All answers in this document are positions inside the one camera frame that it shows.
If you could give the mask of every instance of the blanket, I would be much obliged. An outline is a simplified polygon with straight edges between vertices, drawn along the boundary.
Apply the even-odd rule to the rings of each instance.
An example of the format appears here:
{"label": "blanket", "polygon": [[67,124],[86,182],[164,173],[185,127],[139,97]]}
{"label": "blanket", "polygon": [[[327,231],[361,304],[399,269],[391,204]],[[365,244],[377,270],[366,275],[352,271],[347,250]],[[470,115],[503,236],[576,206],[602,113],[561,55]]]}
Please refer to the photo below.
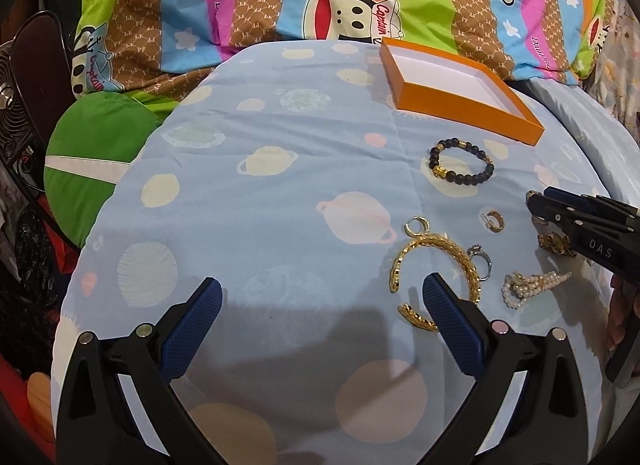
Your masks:
{"label": "blanket", "polygon": [[167,114],[242,48],[276,39],[401,38],[480,61],[504,79],[577,84],[613,0],[82,0],[73,87],[126,91]]}

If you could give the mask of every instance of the screw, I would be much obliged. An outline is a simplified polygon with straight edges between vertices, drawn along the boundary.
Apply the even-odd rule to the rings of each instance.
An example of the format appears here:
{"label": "screw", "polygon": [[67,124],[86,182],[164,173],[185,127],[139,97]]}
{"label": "screw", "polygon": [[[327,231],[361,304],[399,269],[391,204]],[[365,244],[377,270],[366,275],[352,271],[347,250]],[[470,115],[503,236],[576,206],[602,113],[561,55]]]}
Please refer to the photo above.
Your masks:
{"label": "screw", "polygon": [[81,333],[80,336],[78,337],[78,342],[80,344],[89,344],[89,342],[91,342],[94,339],[94,334],[91,333],[90,331],[85,331],[84,333]]}
{"label": "screw", "polygon": [[491,323],[491,328],[495,333],[499,333],[500,335],[504,335],[509,331],[509,325],[503,320],[494,320]]}
{"label": "screw", "polygon": [[564,331],[562,328],[553,328],[553,330],[551,330],[551,335],[556,340],[566,339],[566,331]]}
{"label": "screw", "polygon": [[150,324],[141,324],[136,328],[136,335],[138,337],[149,337],[154,331],[154,327]]}

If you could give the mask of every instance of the orange box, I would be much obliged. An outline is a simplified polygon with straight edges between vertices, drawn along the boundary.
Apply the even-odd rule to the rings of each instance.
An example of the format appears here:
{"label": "orange box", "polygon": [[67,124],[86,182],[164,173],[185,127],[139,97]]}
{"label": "orange box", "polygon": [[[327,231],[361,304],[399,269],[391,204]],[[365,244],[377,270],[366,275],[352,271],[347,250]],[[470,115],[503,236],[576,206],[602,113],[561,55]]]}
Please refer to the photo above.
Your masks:
{"label": "orange box", "polygon": [[535,146],[545,128],[484,64],[436,48],[383,38],[380,57],[396,107]]}

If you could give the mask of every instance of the red fabric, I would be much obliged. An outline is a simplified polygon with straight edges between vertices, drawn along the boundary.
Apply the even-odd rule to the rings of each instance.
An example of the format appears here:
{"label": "red fabric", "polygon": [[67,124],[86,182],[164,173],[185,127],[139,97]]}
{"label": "red fabric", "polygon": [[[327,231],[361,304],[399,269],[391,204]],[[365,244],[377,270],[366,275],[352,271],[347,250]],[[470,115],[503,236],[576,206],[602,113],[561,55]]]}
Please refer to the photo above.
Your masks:
{"label": "red fabric", "polygon": [[[51,209],[49,208],[49,203],[47,202],[47,197],[44,196],[44,194],[38,198],[38,203],[47,212],[47,214],[53,217]],[[66,273],[73,273],[73,271],[76,270],[76,265],[78,264],[78,253],[67,245],[63,239],[53,231],[46,221],[43,221],[42,223],[44,224],[44,228],[47,230],[47,235],[49,236],[51,245],[53,246],[58,270],[63,275]]]}
{"label": "red fabric", "polygon": [[[48,443],[36,431],[33,413],[27,400],[27,384],[18,376],[6,360],[0,355],[0,393],[14,412],[20,425],[26,431],[31,440],[40,450],[53,462],[56,462],[56,446]],[[2,460],[2,450],[0,449],[0,461]]]}

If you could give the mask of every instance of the pink planet print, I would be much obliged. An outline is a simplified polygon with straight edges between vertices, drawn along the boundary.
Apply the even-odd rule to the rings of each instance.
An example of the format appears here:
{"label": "pink planet print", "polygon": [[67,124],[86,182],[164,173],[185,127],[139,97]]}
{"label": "pink planet print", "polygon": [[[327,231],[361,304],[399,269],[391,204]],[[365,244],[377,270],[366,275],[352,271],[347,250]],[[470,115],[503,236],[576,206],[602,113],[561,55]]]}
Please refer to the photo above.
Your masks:
{"label": "pink planet print", "polygon": [[82,294],[85,297],[89,297],[94,291],[95,285],[98,282],[98,277],[91,271],[86,273],[82,277],[82,281],[80,282],[80,286],[82,288]]}
{"label": "pink planet print", "polygon": [[386,146],[386,137],[379,133],[367,133],[364,135],[364,141],[374,148],[384,148]]}

